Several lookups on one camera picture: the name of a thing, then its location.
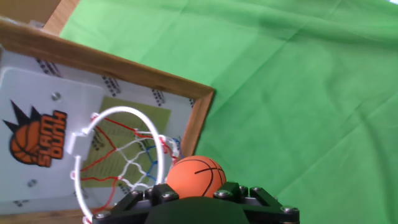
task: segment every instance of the black robotic gripper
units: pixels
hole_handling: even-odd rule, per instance
[[[132,191],[109,212],[94,215],[93,224],[299,224],[299,210],[282,206],[261,187],[248,189],[227,182],[214,198],[179,199],[167,184]]]

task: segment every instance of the orange basketball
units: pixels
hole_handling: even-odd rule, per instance
[[[170,170],[166,183],[180,198],[213,197],[224,183],[223,169],[213,159],[205,156],[190,156],[176,163]]]
[[[40,122],[33,121],[20,127],[11,138],[11,154],[25,164],[36,164]]]

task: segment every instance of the mini basketball hoop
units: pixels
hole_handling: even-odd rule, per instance
[[[116,121],[113,121],[112,119],[107,118],[109,115],[114,114],[114,113],[131,113],[133,115],[136,115],[138,118],[140,118],[144,122],[144,124],[148,127],[149,131],[140,131],[138,129],[130,128],[126,125],[123,125],[119,122],[116,122]],[[126,129],[132,131],[135,135],[135,140],[125,144],[123,147],[116,148],[114,146],[114,144],[112,143],[112,141],[110,140],[110,138],[107,137],[107,135],[105,135],[104,131],[101,130],[100,127],[97,126],[97,124],[102,120],[105,120],[106,122],[111,122],[113,124],[117,124],[119,126],[122,126]],[[79,142],[79,138],[90,138],[90,136],[92,136],[91,134],[94,129],[97,129],[106,138],[106,140],[109,142],[110,146],[112,147],[112,150],[110,150],[105,156],[94,161],[89,166],[81,168],[82,155],[79,155],[79,150],[74,149],[74,146],[76,146],[76,143]],[[83,128],[80,133],[72,134],[72,139],[70,140],[72,142],[72,144],[70,144],[70,148],[67,149],[67,151],[70,154],[73,154],[75,156],[75,166],[74,166],[74,170],[71,172],[71,179],[74,181],[74,184],[75,184],[76,197],[77,197],[79,206],[85,215],[83,217],[83,223],[86,223],[86,224],[92,223],[93,213],[102,212],[109,206],[109,204],[111,203],[112,197],[114,195],[114,192],[115,192],[117,181],[123,181],[124,183],[127,184],[127,186],[130,187],[131,190],[134,190],[138,186],[145,187],[145,188],[151,187],[147,184],[142,183],[142,180],[145,176],[147,176],[147,173],[142,170],[142,167],[140,166],[140,164],[136,163],[137,158],[141,154],[146,153],[146,151],[138,152],[136,154],[136,156],[130,160],[123,153],[123,149],[129,147],[130,145],[132,145],[134,143],[138,143],[144,148],[144,145],[142,142],[146,139],[153,139],[155,142],[155,148],[156,148],[156,153],[157,153],[157,177],[156,177],[155,184],[161,184],[161,183],[165,182],[164,154],[169,154],[170,157],[172,158],[172,164],[170,166],[170,169],[171,169],[171,167],[176,163],[178,157],[180,156],[180,152],[178,150],[176,140],[166,137],[166,136],[163,136],[163,135],[160,135],[157,132],[157,129],[154,126],[154,124],[152,123],[152,121],[144,113],[142,113],[134,108],[127,107],[127,106],[117,106],[114,108],[110,108],[110,109],[103,111],[100,114],[96,114],[96,113],[93,114],[91,123],[87,128]],[[105,160],[108,156],[110,156],[111,154],[116,153],[116,152],[120,153],[123,156],[124,160],[127,162],[126,165],[124,166],[124,169],[121,172],[121,174],[119,174],[116,177],[106,177],[103,179],[98,179],[96,177],[87,177],[87,178],[83,178],[83,179],[81,178],[80,172],[84,172],[84,171],[86,171],[88,169],[92,169],[92,168],[94,169],[95,165],[99,164],[101,161]],[[139,172],[142,174],[142,176],[139,178],[139,180],[134,184],[130,183],[130,181],[128,181],[126,178],[124,178],[127,168],[130,165],[136,166],[138,168]],[[105,205],[103,205],[100,208],[97,208],[92,213],[90,211],[90,209],[88,208],[87,204],[85,203],[83,192],[81,190],[81,181],[85,181],[85,180],[105,181],[105,180],[111,180],[111,179],[113,180],[112,192],[111,192],[111,195],[110,195],[108,201],[105,203]]]

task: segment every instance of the green cloth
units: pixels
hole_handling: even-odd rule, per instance
[[[63,38],[210,85],[197,154],[302,223],[398,223],[398,6],[81,0]]]

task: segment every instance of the basketball logo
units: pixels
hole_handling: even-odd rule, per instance
[[[18,124],[4,121],[12,131],[9,142],[11,155],[27,165],[50,167],[52,159],[62,159],[67,114],[53,111],[53,115],[40,114],[32,106],[30,117],[13,102]]]
[[[214,192],[225,182],[224,170],[205,156],[182,159],[172,167],[166,181],[180,198],[213,197]]]

